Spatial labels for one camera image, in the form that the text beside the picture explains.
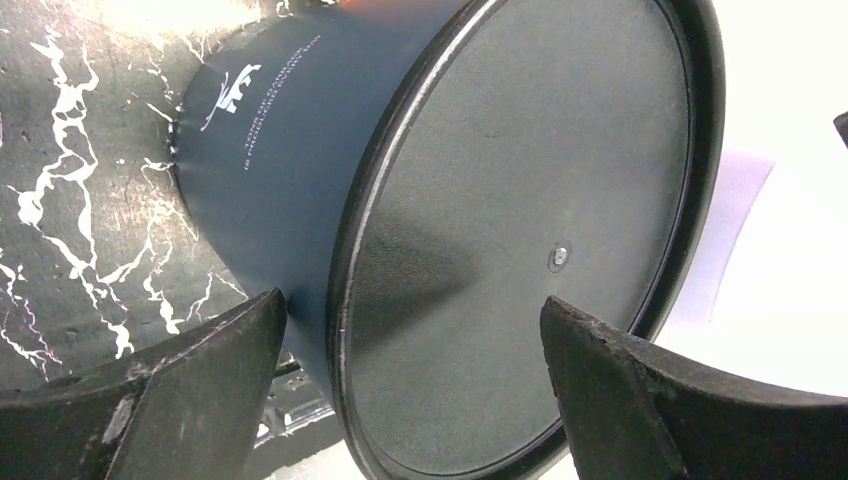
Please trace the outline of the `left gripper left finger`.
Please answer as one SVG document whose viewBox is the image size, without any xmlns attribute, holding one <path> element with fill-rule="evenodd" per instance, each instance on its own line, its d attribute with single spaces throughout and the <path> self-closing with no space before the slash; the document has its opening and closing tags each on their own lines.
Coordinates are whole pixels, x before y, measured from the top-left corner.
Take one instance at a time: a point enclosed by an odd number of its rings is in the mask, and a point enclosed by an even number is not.
<svg viewBox="0 0 848 480">
<path fill-rule="evenodd" d="M 281 353 L 263 293 L 127 357 L 1 395 L 5 479 L 242 479 Z"/>
</svg>

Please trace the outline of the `dark blue bucket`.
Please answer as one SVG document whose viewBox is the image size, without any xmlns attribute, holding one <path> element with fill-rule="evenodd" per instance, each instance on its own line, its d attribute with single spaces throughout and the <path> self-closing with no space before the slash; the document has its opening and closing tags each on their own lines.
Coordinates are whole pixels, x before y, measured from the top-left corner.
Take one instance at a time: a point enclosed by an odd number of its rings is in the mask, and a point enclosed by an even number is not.
<svg viewBox="0 0 848 480">
<path fill-rule="evenodd" d="M 365 477 L 518 479 L 566 447 L 546 299 L 661 328 L 724 92 L 708 1 L 314 5 L 199 67 L 176 178 Z"/>
</svg>

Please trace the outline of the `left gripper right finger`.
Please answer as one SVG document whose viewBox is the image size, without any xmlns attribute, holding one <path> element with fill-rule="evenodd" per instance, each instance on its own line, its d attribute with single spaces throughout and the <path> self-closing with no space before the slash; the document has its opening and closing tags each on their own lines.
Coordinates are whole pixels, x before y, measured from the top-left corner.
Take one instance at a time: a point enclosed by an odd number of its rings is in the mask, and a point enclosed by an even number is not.
<svg viewBox="0 0 848 480">
<path fill-rule="evenodd" d="M 544 357 L 582 479 L 843 479 L 847 401 L 706 366 L 558 297 Z"/>
</svg>

